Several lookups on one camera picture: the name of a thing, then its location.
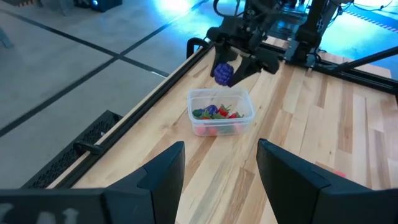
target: wood grain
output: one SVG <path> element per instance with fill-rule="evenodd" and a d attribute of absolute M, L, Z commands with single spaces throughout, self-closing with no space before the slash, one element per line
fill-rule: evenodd
<path fill-rule="evenodd" d="M 267 41 L 286 46 L 277 39 Z M 210 77 L 214 56 L 211 50 L 203 57 L 74 187 L 108 186 L 173 142 L 184 141 L 186 166 L 179 224 L 277 223 L 257 170 L 259 138 L 342 171 L 359 184 L 374 189 L 398 187 L 398 106 L 394 96 L 285 62 L 275 75 L 261 72 L 233 87 L 249 91 L 256 112 L 247 133 L 195 136 L 187 115 L 188 91 L 225 88 Z M 330 54 L 323 57 L 336 63 L 346 61 Z M 231 62 L 234 68 L 238 63 Z M 361 69 L 389 75 L 374 66 Z"/>

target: clear plastic container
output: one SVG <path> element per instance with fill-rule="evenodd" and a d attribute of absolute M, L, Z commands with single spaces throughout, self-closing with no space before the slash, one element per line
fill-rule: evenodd
<path fill-rule="evenodd" d="M 238 112 L 242 118 L 196 119 L 193 110 L 203 109 L 209 105 L 230 106 L 229 115 Z M 193 132 L 198 136 L 220 136 L 244 133 L 254 118 L 253 105 L 246 90 L 191 90 L 188 94 L 188 114 Z"/>

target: concrete floor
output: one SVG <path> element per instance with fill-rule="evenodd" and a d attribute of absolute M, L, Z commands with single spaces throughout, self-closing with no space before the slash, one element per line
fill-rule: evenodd
<path fill-rule="evenodd" d="M 221 10 L 232 12 L 234 2 L 221 1 Z M 9 127 L 0 134 L 0 189 L 23 185 L 105 110 L 124 116 L 185 60 L 187 39 L 204 37 L 209 27 L 220 24 L 211 4 L 126 0 L 104 14 L 73 8 L 64 17 L 0 1 L 0 27 L 15 44 L 11 49 L 0 45 L 0 133 Z M 54 34 L 54 29 L 82 41 Z M 348 58 L 396 45 L 398 34 L 348 14 L 337 18 L 322 41 L 323 49 Z M 119 53 L 132 64 L 109 61 Z M 51 101 L 104 63 L 108 66 L 102 71 Z M 398 56 L 375 64 L 398 78 Z"/>

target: cable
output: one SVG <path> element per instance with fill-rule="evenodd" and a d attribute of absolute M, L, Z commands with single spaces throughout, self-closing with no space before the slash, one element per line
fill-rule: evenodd
<path fill-rule="evenodd" d="M 377 9 L 364 9 L 364 8 L 362 8 L 362 7 L 359 7 L 359 6 L 363 6 L 363 7 L 373 7 L 373 6 L 366 6 L 366 5 L 362 5 L 362 4 L 356 4 L 354 1 L 352 1 L 352 3 L 353 3 L 353 5 L 354 5 L 355 7 L 357 7 L 358 9 L 361 9 L 361 10 L 364 10 L 364 11 L 369 11 L 369 12 L 374 12 L 374 11 L 381 11 L 381 10 L 383 10 L 385 7 L 396 7 L 396 6 L 389 6 L 389 5 L 391 5 L 392 1 L 393 1 L 393 0 L 391 0 L 389 4 L 387 4 L 387 5 L 382 5 L 382 6 L 380 6 L 380 7 L 377 8 Z"/>
<path fill-rule="evenodd" d="M 222 14 L 222 13 L 220 13 L 220 12 L 218 11 L 218 9 L 217 9 L 218 1 L 219 1 L 219 0 L 214 0 L 214 1 L 213 1 L 213 10 L 216 12 L 217 15 L 219 15 L 219 16 L 221 16 L 221 17 L 226 17 L 227 15 Z M 235 15 L 234 15 L 234 16 L 236 16 L 236 17 L 238 17 L 238 16 L 240 16 L 240 15 L 242 15 L 242 14 L 245 13 L 245 11 L 243 11 L 243 12 L 241 12 L 241 13 L 239 13 L 239 14 L 236 14 L 236 13 L 238 12 L 238 9 L 239 9 L 239 4 L 240 4 L 240 0 L 237 2 L 236 8 L 235 8 Z"/>

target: wooden table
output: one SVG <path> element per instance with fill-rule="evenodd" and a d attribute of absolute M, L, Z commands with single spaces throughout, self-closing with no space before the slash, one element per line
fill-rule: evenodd
<path fill-rule="evenodd" d="M 286 45 L 273 38 L 268 43 Z M 398 187 L 395 96 L 285 62 L 281 62 L 276 75 L 262 72 L 233 87 L 249 91 L 256 111 L 246 134 L 207 138 L 194 135 L 187 113 L 188 91 L 225 88 L 209 76 L 214 54 L 214 50 L 209 51 L 74 188 L 106 187 L 175 141 L 185 141 L 185 180 L 177 223 L 276 223 L 257 171 L 259 138 L 327 169 L 340 170 L 369 188 Z M 330 54 L 322 57 L 336 63 L 347 61 Z M 372 65 L 361 69 L 390 76 L 389 70 Z"/>

